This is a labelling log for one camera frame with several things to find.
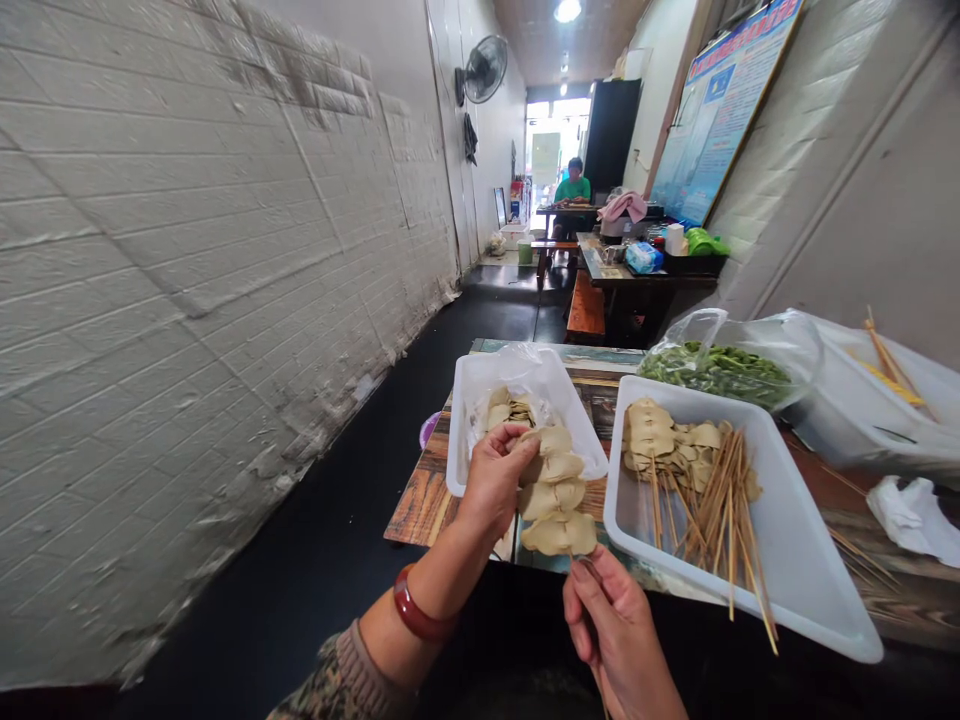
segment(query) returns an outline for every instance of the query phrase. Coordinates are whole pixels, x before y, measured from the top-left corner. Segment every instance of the wooden bench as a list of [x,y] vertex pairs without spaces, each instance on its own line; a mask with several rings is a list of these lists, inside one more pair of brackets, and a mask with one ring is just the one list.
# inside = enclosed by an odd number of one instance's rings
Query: wooden bench
[[570,317],[567,319],[564,342],[602,345],[605,334],[603,290],[590,284],[590,275],[586,270],[579,270],[570,300]]
[[543,278],[547,274],[547,256],[556,256],[557,250],[567,250],[568,252],[578,252],[580,246],[575,242],[564,242],[561,240],[534,240],[530,247],[540,251],[540,261],[537,263],[537,287],[543,287]]

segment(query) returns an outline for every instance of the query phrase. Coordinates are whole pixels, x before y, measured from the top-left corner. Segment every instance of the black cabinet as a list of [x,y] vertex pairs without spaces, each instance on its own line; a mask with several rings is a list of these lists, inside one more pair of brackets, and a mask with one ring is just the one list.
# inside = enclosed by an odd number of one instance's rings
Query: black cabinet
[[583,161],[583,174],[594,192],[608,192],[623,184],[642,83],[642,80],[597,81]]

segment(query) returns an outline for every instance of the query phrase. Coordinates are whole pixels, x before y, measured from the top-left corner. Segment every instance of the white plastic tray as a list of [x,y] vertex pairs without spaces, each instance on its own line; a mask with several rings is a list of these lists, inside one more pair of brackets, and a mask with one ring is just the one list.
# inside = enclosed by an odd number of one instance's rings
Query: white plastic tray
[[885,475],[941,481],[960,475],[960,374],[884,338],[936,413],[939,423],[935,423],[850,356],[852,351],[879,366],[865,331],[808,317],[816,324],[826,352],[816,387],[784,412],[797,435],[837,467],[856,465]]
[[[751,505],[750,517],[777,624],[859,662],[879,662],[883,657],[880,636],[783,438],[770,416],[755,405],[639,377],[624,377],[617,395],[603,506],[603,522],[613,543],[702,590],[721,598],[729,594],[730,586],[725,580],[638,539],[645,534],[649,537],[649,524],[640,522],[641,488],[629,471],[621,468],[620,449],[624,413],[642,397],[653,398],[678,423],[729,420],[734,427],[744,430],[753,468],[763,488],[760,499]],[[682,508],[674,515],[685,529]],[[753,593],[737,587],[734,603],[760,617]]]
[[584,460],[584,480],[599,480],[607,474],[607,454],[560,356],[550,348],[516,343],[495,353],[465,355],[457,360],[447,451],[447,489],[450,494],[463,497],[466,490],[473,450],[469,440],[469,416],[476,401],[484,393],[489,397],[490,390],[502,385],[511,392],[531,392],[550,403],[560,421],[570,430],[573,452]]

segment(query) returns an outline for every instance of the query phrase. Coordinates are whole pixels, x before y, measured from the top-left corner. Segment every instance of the blue poster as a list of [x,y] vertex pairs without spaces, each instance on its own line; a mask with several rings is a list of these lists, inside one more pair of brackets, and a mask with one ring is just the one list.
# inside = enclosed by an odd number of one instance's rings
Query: blue poster
[[691,63],[650,199],[703,225],[750,127],[803,0],[774,0]]

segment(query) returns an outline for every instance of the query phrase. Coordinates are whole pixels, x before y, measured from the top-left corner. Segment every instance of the green shirt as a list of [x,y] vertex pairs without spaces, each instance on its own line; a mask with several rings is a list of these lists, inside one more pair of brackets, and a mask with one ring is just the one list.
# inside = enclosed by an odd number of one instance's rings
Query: green shirt
[[554,202],[560,202],[566,198],[585,197],[590,199],[590,181],[582,175],[577,182],[564,180],[557,186],[557,192],[553,196]]

